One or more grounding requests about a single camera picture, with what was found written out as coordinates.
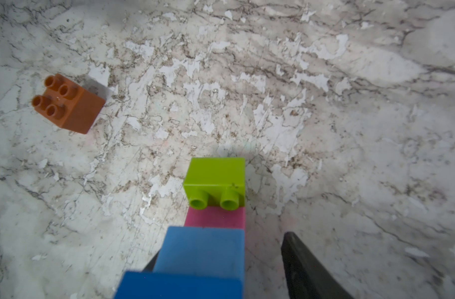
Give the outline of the orange lego brick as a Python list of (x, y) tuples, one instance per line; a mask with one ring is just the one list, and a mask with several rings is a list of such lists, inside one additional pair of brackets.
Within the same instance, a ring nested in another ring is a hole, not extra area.
[(61, 74), (46, 77), (44, 86), (31, 101), (34, 110), (59, 128), (87, 134), (106, 100)]

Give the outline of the green lego brick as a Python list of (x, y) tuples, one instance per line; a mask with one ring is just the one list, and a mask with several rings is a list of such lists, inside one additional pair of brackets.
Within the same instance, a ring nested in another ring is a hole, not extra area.
[(246, 203), (246, 160), (192, 158), (183, 188), (193, 209), (219, 207), (235, 211), (243, 208)]

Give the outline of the blue square lego brick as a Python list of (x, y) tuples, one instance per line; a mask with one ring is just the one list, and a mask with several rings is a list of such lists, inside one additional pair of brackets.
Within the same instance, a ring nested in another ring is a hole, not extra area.
[(243, 285), (236, 279), (125, 272), (116, 299), (241, 299)]

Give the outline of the pink lego brick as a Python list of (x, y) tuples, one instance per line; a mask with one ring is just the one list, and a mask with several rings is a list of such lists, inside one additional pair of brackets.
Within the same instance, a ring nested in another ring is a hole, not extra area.
[(216, 206), (208, 206), (203, 210), (189, 208), (184, 226), (246, 230), (246, 210), (245, 207), (234, 211)]

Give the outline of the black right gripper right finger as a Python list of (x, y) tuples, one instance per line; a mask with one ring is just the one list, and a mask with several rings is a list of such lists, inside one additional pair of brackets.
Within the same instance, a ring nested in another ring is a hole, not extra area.
[(291, 299), (353, 299), (294, 232), (286, 232), (281, 246)]

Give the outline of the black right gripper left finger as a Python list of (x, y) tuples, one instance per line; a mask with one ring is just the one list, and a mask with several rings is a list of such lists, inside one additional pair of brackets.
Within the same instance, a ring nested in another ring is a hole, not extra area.
[(156, 261), (158, 259), (158, 255), (160, 252), (157, 252), (152, 259), (149, 261), (149, 263), (146, 265), (146, 267), (143, 269), (143, 272), (152, 272), (154, 270), (154, 267), (156, 265)]

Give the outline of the light blue lego brick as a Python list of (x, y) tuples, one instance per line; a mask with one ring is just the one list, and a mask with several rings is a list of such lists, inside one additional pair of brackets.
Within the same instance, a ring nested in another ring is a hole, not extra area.
[(245, 279), (242, 229), (169, 227), (154, 272)]

